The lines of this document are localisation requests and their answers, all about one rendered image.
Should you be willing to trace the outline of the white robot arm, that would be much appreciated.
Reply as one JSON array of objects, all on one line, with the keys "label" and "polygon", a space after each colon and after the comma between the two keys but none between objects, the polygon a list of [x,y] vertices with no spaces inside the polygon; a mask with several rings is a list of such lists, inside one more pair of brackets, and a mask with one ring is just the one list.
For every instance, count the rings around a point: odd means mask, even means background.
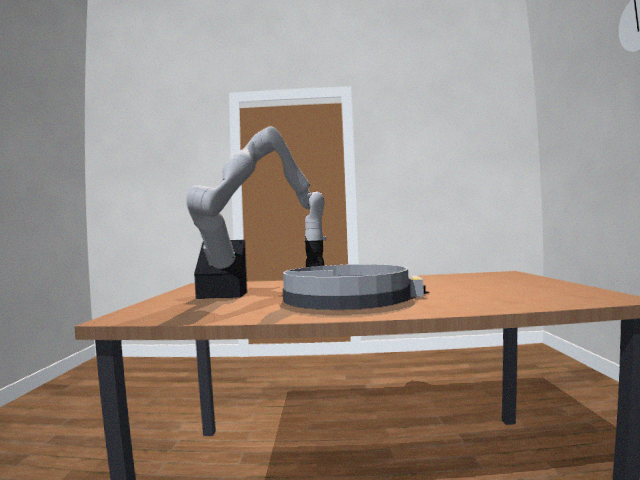
[{"label": "white robot arm", "polygon": [[319,192],[309,192],[310,184],[295,163],[281,134],[269,126],[255,134],[245,148],[224,165],[223,182],[218,187],[195,185],[187,193],[187,208],[200,231],[204,242],[203,249],[210,266],[222,269],[234,262],[234,251],[224,217],[220,212],[253,173],[256,162],[274,150],[282,160],[285,178],[296,192],[299,202],[305,209],[310,210],[310,214],[305,218],[305,229],[322,229],[323,195]]}]

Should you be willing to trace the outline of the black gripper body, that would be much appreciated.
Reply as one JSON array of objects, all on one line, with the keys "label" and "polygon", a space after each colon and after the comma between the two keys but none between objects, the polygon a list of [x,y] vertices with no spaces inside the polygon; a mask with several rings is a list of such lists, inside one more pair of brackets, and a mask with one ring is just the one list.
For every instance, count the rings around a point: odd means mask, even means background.
[{"label": "black gripper body", "polygon": [[322,229],[305,229],[306,267],[324,266]]}]

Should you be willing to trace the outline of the grey round turntable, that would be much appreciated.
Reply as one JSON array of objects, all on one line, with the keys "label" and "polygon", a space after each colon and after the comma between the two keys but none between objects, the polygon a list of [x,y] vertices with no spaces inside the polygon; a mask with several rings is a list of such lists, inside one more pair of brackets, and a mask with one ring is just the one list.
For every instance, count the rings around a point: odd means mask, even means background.
[{"label": "grey round turntable", "polygon": [[[406,269],[406,270],[405,270]],[[424,297],[426,285],[398,265],[349,264],[283,272],[285,304],[320,310],[378,308]]]}]

